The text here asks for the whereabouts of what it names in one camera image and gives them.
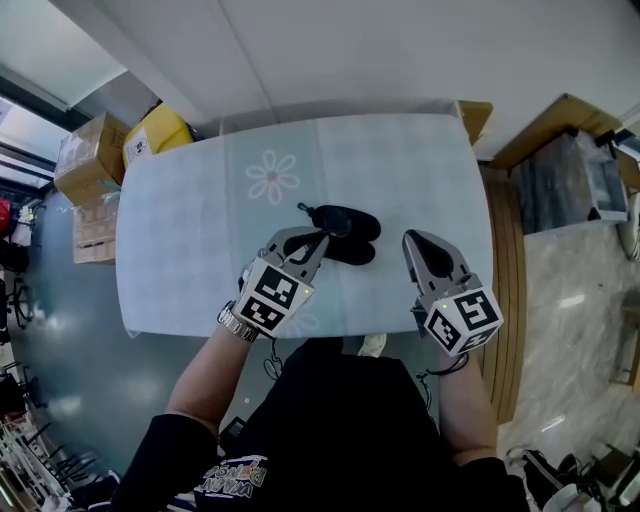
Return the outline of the taped brown cardboard box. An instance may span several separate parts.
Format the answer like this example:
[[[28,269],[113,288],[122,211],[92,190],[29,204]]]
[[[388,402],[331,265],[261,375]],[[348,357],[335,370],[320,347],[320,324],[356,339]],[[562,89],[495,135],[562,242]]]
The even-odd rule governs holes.
[[[109,193],[73,208],[75,264],[114,264],[119,193]]]

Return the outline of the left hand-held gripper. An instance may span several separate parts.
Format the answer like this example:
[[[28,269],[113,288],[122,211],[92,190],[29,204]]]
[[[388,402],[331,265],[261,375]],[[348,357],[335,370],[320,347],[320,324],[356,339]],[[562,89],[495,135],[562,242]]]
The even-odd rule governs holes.
[[[312,280],[330,236],[312,226],[277,231],[242,275],[234,314],[260,334],[276,338],[282,327],[315,294]]]

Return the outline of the wooden chair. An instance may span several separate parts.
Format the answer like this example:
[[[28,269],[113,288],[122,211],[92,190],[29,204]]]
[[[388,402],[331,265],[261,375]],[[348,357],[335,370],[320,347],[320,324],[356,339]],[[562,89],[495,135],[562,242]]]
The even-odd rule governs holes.
[[[640,289],[632,290],[621,306],[620,342],[610,383],[640,395]]]

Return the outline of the silver metal wristwatch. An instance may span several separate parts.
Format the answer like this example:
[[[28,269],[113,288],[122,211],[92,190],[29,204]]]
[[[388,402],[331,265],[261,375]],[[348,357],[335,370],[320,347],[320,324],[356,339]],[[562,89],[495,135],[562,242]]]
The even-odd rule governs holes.
[[[253,343],[260,331],[248,321],[236,316],[233,312],[234,307],[234,301],[227,302],[218,314],[217,322],[241,340]]]

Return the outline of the wooden frame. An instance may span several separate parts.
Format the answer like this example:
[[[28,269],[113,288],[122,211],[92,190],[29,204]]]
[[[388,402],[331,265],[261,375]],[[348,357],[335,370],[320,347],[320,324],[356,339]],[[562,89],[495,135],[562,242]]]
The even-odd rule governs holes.
[[[613,115],[564,93],[502,148],[489,167],[510,170],[567,131],[584,131],[599,137],[621,127],[622,123]]]

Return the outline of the person's right forearm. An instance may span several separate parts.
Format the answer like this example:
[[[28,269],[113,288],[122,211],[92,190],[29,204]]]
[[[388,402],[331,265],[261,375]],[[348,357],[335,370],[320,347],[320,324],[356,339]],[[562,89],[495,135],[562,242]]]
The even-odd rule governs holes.
[[[460,369],[439,377],[438,402],[441,436],[458,466],[496,457],[496,416],[474,354]]]

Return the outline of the black glasses case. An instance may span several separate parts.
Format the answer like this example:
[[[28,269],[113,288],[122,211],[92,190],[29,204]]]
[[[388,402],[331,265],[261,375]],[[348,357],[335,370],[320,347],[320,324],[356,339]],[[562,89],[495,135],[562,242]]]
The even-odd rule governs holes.
[[[357,250],[355,266],[363,266],[372,262],[376,255],[372,243],[381,234],[380,222],[366,212],[344,206],[338,207],[342,207],[352,221],[352,234],[356,240],[355,249]]]

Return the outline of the person's right white shoe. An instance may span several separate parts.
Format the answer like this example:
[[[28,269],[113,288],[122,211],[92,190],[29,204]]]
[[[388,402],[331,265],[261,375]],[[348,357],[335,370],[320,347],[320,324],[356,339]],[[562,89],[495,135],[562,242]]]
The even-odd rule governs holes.
[[[358,356],[378,358],[382,355],[386,343],[386,333],[366,335],[358,351]]]

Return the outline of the grey marble-pattern box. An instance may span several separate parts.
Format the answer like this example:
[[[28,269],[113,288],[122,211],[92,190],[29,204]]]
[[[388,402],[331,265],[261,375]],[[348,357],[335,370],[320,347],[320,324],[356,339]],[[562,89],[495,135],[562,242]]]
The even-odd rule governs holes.
[[[629,219],[626,189],[609,146],[564,132],[512,169],[523,232],[533,235]]]

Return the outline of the person's black clothes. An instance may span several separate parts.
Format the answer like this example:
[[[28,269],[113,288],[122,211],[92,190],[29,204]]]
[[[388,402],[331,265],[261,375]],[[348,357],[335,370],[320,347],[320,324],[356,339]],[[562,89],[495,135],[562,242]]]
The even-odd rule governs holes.
[[[310,340],[231,448],[199,422],[154,417],[111,512],[529,512],[496,458],[457,465],[404,364]]]

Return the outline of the small black device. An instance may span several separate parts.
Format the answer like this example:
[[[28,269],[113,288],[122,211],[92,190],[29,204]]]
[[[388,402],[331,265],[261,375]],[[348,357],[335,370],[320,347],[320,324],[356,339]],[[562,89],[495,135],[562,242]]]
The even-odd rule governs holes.
[[[220,445],[234,444],[245,426],[245,421],[240,417],[234,417],[220,432]]]

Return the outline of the person's left forearm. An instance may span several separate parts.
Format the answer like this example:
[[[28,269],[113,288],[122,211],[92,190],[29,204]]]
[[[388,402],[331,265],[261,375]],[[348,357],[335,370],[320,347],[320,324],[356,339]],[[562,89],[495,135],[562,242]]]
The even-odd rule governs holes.
[[[191,418],[218,436],[251,344],[219,324],[179,377],[167,414]]]

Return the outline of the large brown cardboard box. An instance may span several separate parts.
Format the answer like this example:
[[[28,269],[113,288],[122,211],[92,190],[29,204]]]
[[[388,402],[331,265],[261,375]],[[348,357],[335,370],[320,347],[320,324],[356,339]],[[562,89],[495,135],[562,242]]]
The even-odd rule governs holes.
[[[92,119],[61,143],[54,184],[73,206],[109,192],[99,180],[121,185],[125,175],[122,155],[131,128],[110,113]]]

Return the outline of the wooden slatted bench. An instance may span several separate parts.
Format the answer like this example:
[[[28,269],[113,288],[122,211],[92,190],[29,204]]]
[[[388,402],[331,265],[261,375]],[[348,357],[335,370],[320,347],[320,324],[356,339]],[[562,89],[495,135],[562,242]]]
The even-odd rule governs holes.
[[[480,370],[502,425],[514,419],[521,384],[527,327],[527,276],[517,186],[504,170],[480,168],[493,244],[493,292],[504,324],[480,350]]]

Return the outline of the yellow cardboard box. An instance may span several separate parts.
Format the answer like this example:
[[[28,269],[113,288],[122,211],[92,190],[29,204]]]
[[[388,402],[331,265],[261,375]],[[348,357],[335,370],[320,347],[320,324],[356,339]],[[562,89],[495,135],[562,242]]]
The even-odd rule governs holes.
[[[193,142],[187,123],[167,104],[160,103],[124,139],[125,168],[134,161]]]

